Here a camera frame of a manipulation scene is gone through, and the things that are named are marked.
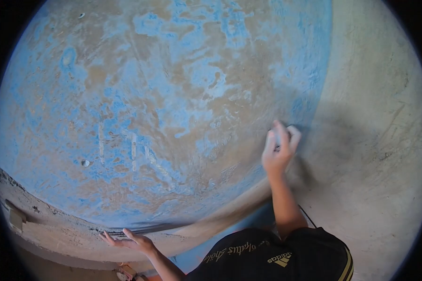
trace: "hand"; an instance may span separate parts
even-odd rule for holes
[[[266,145],[261,157],[268,177],[281,176],[284,173],[301,138],[301,132],[296,127],[285,128],[278,120],[274,121],[274,130],[279,136],[280,147],[277,147],[274,131],[270,130],[267,132]]]
[[[129,239],[113,239],[111,236],[109,236],[106,231],[104,231],[103,234],[100,234],[100,237],[110,246],[127,247],[133,250],[140,251],[144,255],[149,255],[154,250],[156,250],[155,245],[153,244],[152,240],[150,240],[150,238],[144,235],[132,233],[127,228],[124,228],[123,232]]]

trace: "dark stain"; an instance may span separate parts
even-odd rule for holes
[[[39,211],[38,207],[36,207],[36,206],[33,206],[33,210],[34,210],[35,212],[37,212],[38,214],[40,214],[40,212],[41,212],[41,211]]]

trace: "concrete floor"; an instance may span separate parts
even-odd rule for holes
[[[61,265],[40,258],[20,247],[17,252],[38,281],[119,281],[114,270],[92,270]]]

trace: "curved concrete wall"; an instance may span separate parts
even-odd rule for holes
[[[273,119],[306,131],[330,33],[329,0],[49,0],[0,88],[0,167],[107,227],[202,218],[264,177]]]

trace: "gold stripe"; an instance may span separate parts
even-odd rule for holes
[[[350,270],[349,276],[347,277],[346,281],[350,281],[352,276],[353,276],[353,265],[352,265],[352,269]]]
[[[282,262],[281,260],[274,261],[276,264],[281,265],[282,267],[286,267],[287,263]]]
[[[341,277],[339,277],[338,281],[343,281],[344,278],[347,276],[347,273],[348,273],[349,268],[350,268],[350,263],[351,263],[351,255],[349,253],[349,250],[347,250],[346,247],[344,247],[344,249],[347,252],[347,264],[346,264],[346,267],[344,268],[343,273],[341,274]]]

